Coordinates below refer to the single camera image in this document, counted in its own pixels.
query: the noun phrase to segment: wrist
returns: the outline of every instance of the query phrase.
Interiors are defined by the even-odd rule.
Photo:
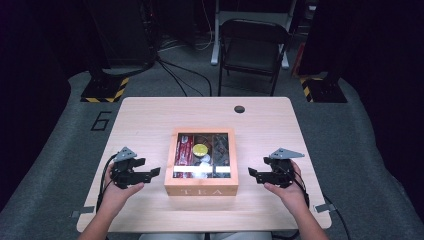
[[[295,219],[300,219],[300,218],[304,218],[306,215],[311,215],[311,211],[309,211],[309,208],[304,205],[304,206],[300,206],[298,208],[289,210],[290,213],[293,215],[293,217]]]
[[[116,215],[117,214],[113,213],[112,211],[108,211],[108,209],[102,207],[100,207],[99,211],[96,213],[97,217],[108,220],[110,222],[112,222]]]

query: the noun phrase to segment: gray carpet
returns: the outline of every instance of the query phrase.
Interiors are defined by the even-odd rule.
[[[293,63],[296,47],[288,54]],[[197,71],[210,79],[216,96],[218,67],[210,65],[211,46],[203,51],[177,47],[160,57]],[[208,95],[206,81],[172,68],[190,86]],[[116,68],[112,72],[134,69]],[[373,130],[358,95],[345,81],[340,86],[346,104],[308,103],[298,79],[281,70],[276,96],[289,97],[305,138],[323,193],[343,216],[352,239],[423,239],[424,226],[402,186],[384,168],[375,147]],[[102,156],[121,101],[83,103],[80,94],[90,76],[78,74],[69,83],[72,93],[49,141],[35,164],[0,214],[0,239],[75,239],[77,218]],[[183,85],[189,96],[199,94]],[[223,89],[224,96],[261,94]],[[180,87],[159,64],[130,78],[123,97],[184,96]],[[90,131],[101,111],[110,119],[105,131]],[[331,213],[331,239],[347,239],[342,222]],[[110,239],[138,239],[139,234],[111,233]]]

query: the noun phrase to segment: round hole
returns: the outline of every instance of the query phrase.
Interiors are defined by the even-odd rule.
[[[236,107],[234,108],[234,111],[235,111],[236,113],[244,113],[244,111],[246,111],[246,109],[245,109],[243,106],[236,106]]]

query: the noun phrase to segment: wooden box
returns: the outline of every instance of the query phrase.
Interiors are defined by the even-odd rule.
[[[238,189],[234,130],[174,129],[165,189],[169,196],[235,196]]]

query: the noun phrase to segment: forearm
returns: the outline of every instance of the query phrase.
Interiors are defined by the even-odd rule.
[[[99,211],[96,216],[94,216],[90,224],[88,224],[85,230],[81,233],[78,240],[105,240],[112,221],[113,216]]]
[[[302,240],[328,240],[324,230],[318,224],[308,208],[293,214]]]

